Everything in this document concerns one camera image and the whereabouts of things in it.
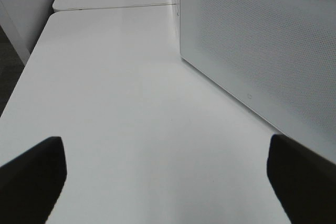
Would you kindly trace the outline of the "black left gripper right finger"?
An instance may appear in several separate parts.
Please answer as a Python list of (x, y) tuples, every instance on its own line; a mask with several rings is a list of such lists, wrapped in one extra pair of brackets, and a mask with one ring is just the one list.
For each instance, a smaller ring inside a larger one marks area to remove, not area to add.
[(267, 177), (291, 223), (335, 223), (335, 164), (295, 140), (270, 139)]

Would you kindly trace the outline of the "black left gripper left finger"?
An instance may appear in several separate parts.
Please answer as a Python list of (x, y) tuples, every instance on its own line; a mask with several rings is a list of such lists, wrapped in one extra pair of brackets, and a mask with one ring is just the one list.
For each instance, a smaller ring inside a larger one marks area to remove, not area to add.
[(45, 223), (67, 178), (61, 137), (49, 137), (1, 166), (1, 223)]

